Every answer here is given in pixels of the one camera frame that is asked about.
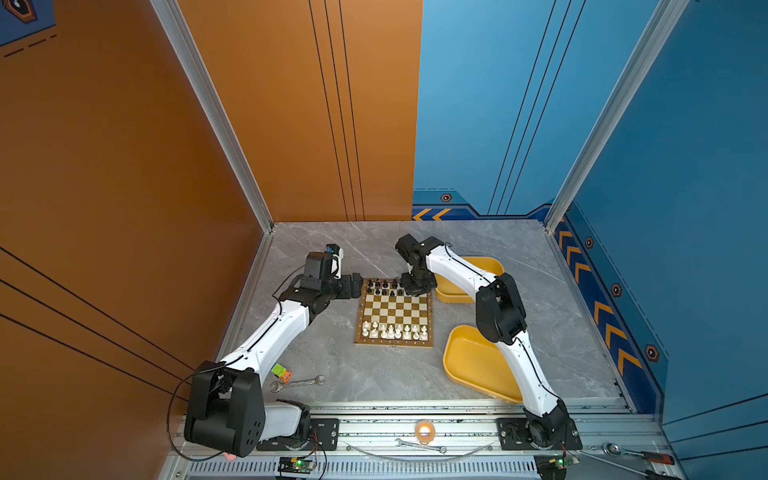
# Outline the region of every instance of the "orange wall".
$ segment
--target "orange wall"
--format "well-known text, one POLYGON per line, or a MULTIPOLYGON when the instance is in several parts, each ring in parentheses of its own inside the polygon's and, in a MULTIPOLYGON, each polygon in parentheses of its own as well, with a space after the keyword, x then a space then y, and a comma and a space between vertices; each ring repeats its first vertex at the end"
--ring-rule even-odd
POLYGON ((421 2, 180 6, 275 221, 410 218, 421 2))
MULTIPOLYGON (((0 56, 0 247, 196 366, 260 228, 150 3, 55 7, 56 27, 0 56)), ((3 476, 154 478, 163 390, 190 369, 1 250, 0 280, 0 314, 20 323, 0 317, 3 476)))

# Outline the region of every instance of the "wooden chessboard frame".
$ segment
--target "wooden chessboard frame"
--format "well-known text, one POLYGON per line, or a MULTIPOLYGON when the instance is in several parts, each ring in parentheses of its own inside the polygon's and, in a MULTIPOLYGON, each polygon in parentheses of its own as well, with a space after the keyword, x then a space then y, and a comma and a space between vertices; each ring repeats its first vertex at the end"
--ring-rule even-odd
POLYGON ((376 282, 392 283, 396 281, 400 283, 400 279, 392 278, 364 278, 362 279, 362 295, 360 295, 360 308, 357 313, 357 324, 355 325, 355 344, 356 345, 384 345, 384 346, 410 346, 417 348, 432 348, 435 346, 435 332, 434 332, 434 318, 432 316, 432 292, 426 294, 427 299, 427 333, 429 339, 427 341, 422 340, 403 340, 403 339, 372 339, 366 336, 362 336, 362 322, 365 317, 366 309, 366 289, 368 288, 369 280, 376 282))

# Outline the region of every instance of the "yellow plastic bin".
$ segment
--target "yellow plastic bin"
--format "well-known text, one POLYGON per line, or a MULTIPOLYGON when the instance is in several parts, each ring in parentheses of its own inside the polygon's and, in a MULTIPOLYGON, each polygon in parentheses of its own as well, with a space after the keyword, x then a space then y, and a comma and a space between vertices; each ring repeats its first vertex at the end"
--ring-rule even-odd
MULTIPOLYGON (((494 275, 501 275, 504 273, 504 267, 491 257, 462 257, 472 265, 482 268, 485 271, 491 272, 494 275)), ((458 288, 452 282, 449 282, 444 276, 435 275, 437 278, 437 294, 438 300, 444 303, 474 303, 475 299, 467 295, 464 290, 458 288)))
POLYGON ((505 402, 523 403, 507 360, 474 326, 459 325, 451 331, 442 366, 459 385, 505 402))

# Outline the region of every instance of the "silver wrench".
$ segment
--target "silver wrench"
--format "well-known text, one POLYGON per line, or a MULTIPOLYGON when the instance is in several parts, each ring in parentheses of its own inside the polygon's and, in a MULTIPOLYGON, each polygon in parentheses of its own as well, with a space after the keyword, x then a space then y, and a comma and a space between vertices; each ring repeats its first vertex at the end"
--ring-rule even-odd
POLYGON ((313 379, 309 380, 299 380, 297 382, 288 382, 288 383, 280 383, 277 380, 272 382, 272 393, 277 393, 282 389, 288 389, 292 386, 302 386, 302 385, 322 385, 326 382, 326 377, 322 375, 318 375, 313 379))
POLYGON ((446 453, 448 449, 446 447, 431 447, 429 445, 422 445, 420 443, 404 442, 402 439, 396 439, 398 447, 411 447, 421 450, 434 450, 435 452, 446 453))

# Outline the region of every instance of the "marble surface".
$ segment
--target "marble surface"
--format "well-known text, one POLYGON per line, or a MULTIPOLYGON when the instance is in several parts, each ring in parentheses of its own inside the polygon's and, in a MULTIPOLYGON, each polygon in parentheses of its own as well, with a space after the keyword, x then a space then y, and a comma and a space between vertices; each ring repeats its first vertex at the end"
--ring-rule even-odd
MULTIPOLYGON (((272 311, 271 293, 289 272, 303 265, 310 251, 327 243, 344 249, 343 272, 363 277, 396 277, 407 270, 395 252, 406 233, 417 240, 429 236, 452 243, 463 256, 494 257, 518 284, 531 343, 549 382, 564 399, 615 398, 619 395, 611 367, 597 344, 590 320, 584 318, 536 220, 442 222, 278 223, 266 266, 248 317, 238 333, 243 342, 272 311)), ((335 300, 289 345, 279 362, 292 379, 324 375, 322 386, 269 392, 300 402, 370 400, 450 400, 488 397, 452 382, 442 366, 445 344, 458 325, 475 324, 475 304, 447 304, 433 298, 433 349, 357 346, 354 327, 359 300, 335 300)))

